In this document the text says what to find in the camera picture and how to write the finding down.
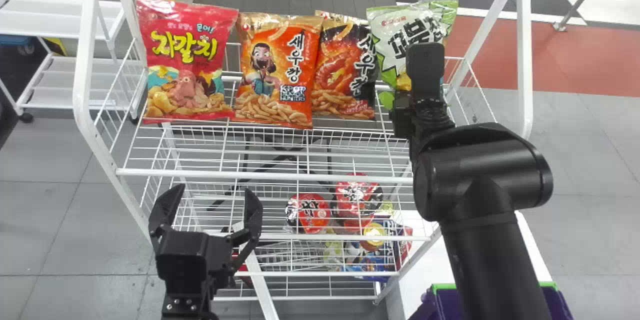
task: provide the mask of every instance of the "purple container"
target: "purple container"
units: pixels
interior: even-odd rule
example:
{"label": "purple container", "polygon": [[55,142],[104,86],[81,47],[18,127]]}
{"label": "purple container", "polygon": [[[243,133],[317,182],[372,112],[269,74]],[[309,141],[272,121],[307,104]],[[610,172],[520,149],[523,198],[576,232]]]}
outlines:
{"label": "purple container", "polygon": [[[540,283],[552,320],[574,320],[567,302],[554,282]],[[409,320],[465,320],[455,284],[433,284],[422,295],[422,304]]]}

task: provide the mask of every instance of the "red packaging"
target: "red packaging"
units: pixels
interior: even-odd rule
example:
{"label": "red packaging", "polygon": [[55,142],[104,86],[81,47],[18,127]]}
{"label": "red packaging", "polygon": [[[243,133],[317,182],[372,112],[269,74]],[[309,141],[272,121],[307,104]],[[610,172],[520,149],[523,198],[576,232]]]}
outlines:
{"label": "red packaging", "polygon": [[318,194],[291,196],[285,209],[289,226],[304,234],[324,232],[329,224],[329,202]]}
{"label": "red packaging", "polygon": [[231,117],[222,61],[235,8],[135,0],[146,48],[148,98],[144,124]]}
{"label": "red packaging", "polygon": [[[366,176],[367,174],[352,172],[347,175]],[[382,204],[382,188],[376,182],[340,181],[335,186],[335,201],[338,217],[353,219],[342,219],[345,226],[365,227]]]}

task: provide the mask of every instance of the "chip bag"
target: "chip bag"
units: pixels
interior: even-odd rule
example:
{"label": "chip bag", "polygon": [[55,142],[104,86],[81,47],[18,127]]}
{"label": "chip bag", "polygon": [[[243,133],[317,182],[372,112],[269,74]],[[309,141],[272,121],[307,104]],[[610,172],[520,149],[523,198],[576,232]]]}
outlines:
{"label": "chip bag", "polygon": [[222,60],[235,8],[135,0],[148,67],[145,124],[233,115],[225,102]]}
{"label": "chip bag", "polygon": [[310,128],[322,17],[244,12],[234,120]]}
{"label": "chip bag", "polygon": [[373,119],[378,62],[369,23],[316,10],[323,17],[311,109],[317,115]]}
{"label": "chip bag", "polygon": [[[370,7],[371,24],[382,80],[393,89],[411,90],[406,48],[415,43],[441,43],[450,35],[458,11],[457,0],[422,0],[409,5]],[[386,108],[389,104],[380,101]]]}

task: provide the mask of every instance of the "blue item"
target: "blue item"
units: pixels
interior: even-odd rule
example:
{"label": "blue item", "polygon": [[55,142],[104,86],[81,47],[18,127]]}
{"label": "blue item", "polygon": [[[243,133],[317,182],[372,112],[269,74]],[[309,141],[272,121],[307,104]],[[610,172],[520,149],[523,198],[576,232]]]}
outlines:
{"label": "blue item", "polygon": [[29,45],[31,42],[29,36],[22,35],[0,35],[0,45]]}

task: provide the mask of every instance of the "snack package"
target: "snack package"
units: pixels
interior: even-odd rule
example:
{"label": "snack package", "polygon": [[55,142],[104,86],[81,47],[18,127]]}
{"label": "snack package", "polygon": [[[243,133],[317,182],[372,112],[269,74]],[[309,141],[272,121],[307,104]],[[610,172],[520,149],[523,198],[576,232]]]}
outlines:
{"label": "snack package", "polygon": [[233,115],[225,102],[222,60],[235,8],[135,0],[146,48],[148,98],[144,124]]}
{"label": "snack package", "polygon": [[234,120],[311,128],[311,91],[322,17],[244,12],[242,82]]}
{"label": "snack package", "polygon": [[285,208],[286,222],[291,231],[302,234],[322,234],[329,224],[329,202],[318,194],[291,196]]}
{"label": "snack package", "polygon": [[[366,225],[366,227],[364,229],[362,229],[362,235],[364,235],[364,236],[372,236],[372,237],[384,236],[385,235],[385,229],[378,222],[371,222],[370,224]],[[384,243],[385,243],[384,241],[375,240],[375,238],[370,238],[369,240],[361,240],[360,241],[360,245],[361,245],[362,249],[364,249],[364,250],[366,250],[368,252],[377,251]]]}
{"label": "snack package", "polygon": [[[366,176],[363,172],[347,175]],[[332,204],[334,217],[346,232],[360,233],[373,220],[383,202],[382,187],[375,182],[339,181]]]}
{"label": "snack package", "polygon": [[[364,273],[367,272],[392,272],[393,266],[389,268],[387,265],[389,262],[389,251],[386,247],[380,247],[380,249],[372,252],[366,252],[362,254],[355,263],[348,263],[344,266],[345,272]],[[386,283],[389,281],[389,276],[362,276],[363,274],[354,275],[358,279],[364,281],[375,281]]]}
{"label": "snack package", "polygon": [[366,20],[316,10],[323,17],[311,92],[314,115],[373,119],[376,47]]}
{"label": "snack package", "polygon": [[[443,43],[453,29],[457,0],[422,0],[409,5],[370,7],[366,19],[374,36],[382,80],[392,89],[411,90],[406,48],[415,43]],[[380,99],[384,106],[389,104]]]}

